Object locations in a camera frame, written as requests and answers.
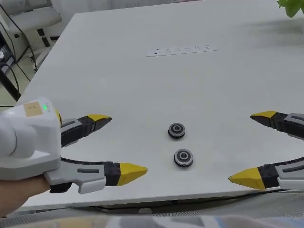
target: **black cable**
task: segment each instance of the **black cable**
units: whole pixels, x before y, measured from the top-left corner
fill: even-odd
[[[5,13],[5,15],[10,19],[10,21],[16,26],[16,28],[21,32],[21,34],[25,37],[25,39],[27,40],[28,43],[28,47],[33,55],[33,61],[34,61],[34,65],[35,65],[35,69],[37,70],[37,64],[36,64],[36,59],[35,59],[35,55],[34,55],[34,51],[32,46],[29,43],[29,39],[28,37],[25,35],[25,33],[20,29],[20,27],[14,22],[14,20],[10,17],[10,15],[7,13],[7,11],[4,9],[4,7],[2,6],[2,4],[0,4],[0,8],[3,10],[3,12]]]
[[[15,51],[15,46],[14,46],[14,43],[13,43],[13,40],[10,38],[8,32],[6,31],[5,27],[3,26],[3,24],[1,23],[0,21],[0,25],[2,26],[4,32],[6,33],[6,35],[8,36],[10,42],[11,42],[11,45],[13,47],[13,60],[14,62],[16,63],[17,67],[22,71],[22,73],[24,74],[24,76],[28,79],[28,81],[30,81],[29,77],[26,75],[26,73],[21,69],[21,67],[19,66],[18,62],[17,62],[17,59],[16,59],[16,51]]]
[[[17,91],[18,91],[18,94],[19,94],[19,93],[20,93],[20,91],[19,91],[19,83],[18,83],[18,80],[17,80],[17,78],[16,78],[15,72],[14,72],[13,69],[10,67],[10,65],[8,65],[7,63],[0,63],[0,65],[7,66],[7,67],[11,70],[11,72],[12,72],[12,74],[13,74],[13,77],[14,77],[14,79],[15,79],[16,86],[17,86]]]
[[[258,195],[263,195],[263,194],[282,192],[282,191],[288,191],[288,190],[276,189],[276,190],[270,190],[270,191],[258,191],[258,192],[253,192],[253,193],[247,193],[247,194],[244,194],[244,195],[231,196],[231,197],[221,197],[221,198],[215,198],[215,199],[210,199],[210,200],[201,201],[201,202],[198,201],[198,202],[176,203],[176,201],[178,202],[178,200],[172,200],[171,205],[160,205],[160,206],[151,206],[151,207],[107,208],[107,207],[103,207],[103,206],[94,206],[92,208],[104,209],[104,210],[141,209],[141,208],[160,209],[160,208],[164,208],[164,207],[171,207],[172,205],[193,205],[193,204],[203,204],[203,203],[210,203],[210,202],[217,202],[217,201],[224,201],[224,200],[237,200],[237,199],[241,199],[241,198],[253,197],[253,196],[258,196]]]

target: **power strip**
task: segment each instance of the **power strip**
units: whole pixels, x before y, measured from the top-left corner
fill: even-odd
[[[180,55],[187,53],[217,51],[218,49],[212,45],[194,45],[186,47],[156,48],[147,52],[147,57]]]

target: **human hand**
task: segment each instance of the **human hand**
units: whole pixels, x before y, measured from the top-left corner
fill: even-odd
[[[20,208],[30,197],[50,189],[43,176],[24,180],[0,180],[0,218]]]

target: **table leg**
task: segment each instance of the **table leg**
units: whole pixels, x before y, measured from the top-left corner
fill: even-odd
[[[8,79],[8,77],[0,70],[0,83],[4,86],[4,88],[9,92],[9,94],[14,98],[15,101],[18,101],[21,97],[21,94],[12,84],[12,82]]]

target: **ball bearing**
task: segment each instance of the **ball bearing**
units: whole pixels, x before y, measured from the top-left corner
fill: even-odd
[[[189,167],[193,163],[193,154],[187,149],[179,149],[174,154],[174,162],[179,167]]]
[[[170,125],[168,129],[168,134],[170,137],[174,139],[180,139],[182,138],[186,133],[185,126],[181,123],[173,123]]]

